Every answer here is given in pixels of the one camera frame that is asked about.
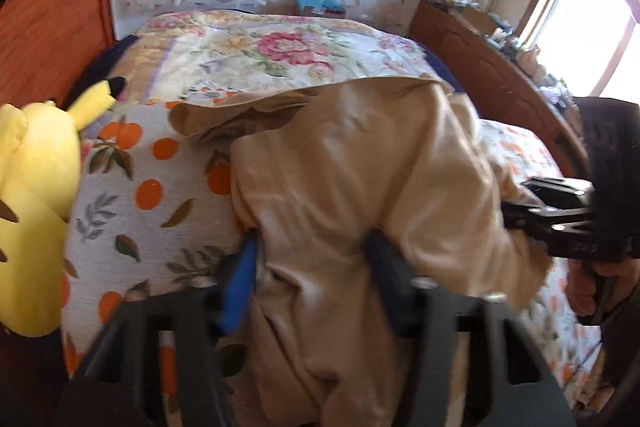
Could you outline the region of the person's right hand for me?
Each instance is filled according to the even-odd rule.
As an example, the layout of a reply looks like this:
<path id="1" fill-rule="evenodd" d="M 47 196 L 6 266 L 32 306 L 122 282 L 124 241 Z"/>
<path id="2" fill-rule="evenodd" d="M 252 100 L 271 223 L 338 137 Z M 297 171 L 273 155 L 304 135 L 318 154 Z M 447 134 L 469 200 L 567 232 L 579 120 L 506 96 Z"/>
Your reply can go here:
<path id="1" fill-rule="evenodd" d="M 597 312 L 597 277 L 614 280 L 612 295 L 602 315 L 601 329 L 617 327 L 623 332 L 639 334 L 639 303 L 633 303 L 639 290 L 639 260 L 627 258 L 621 262 L 590 263 L 575 259 L 567 261 L 568 275 L 565 294 L 578 317 L 591 317 Z"/>

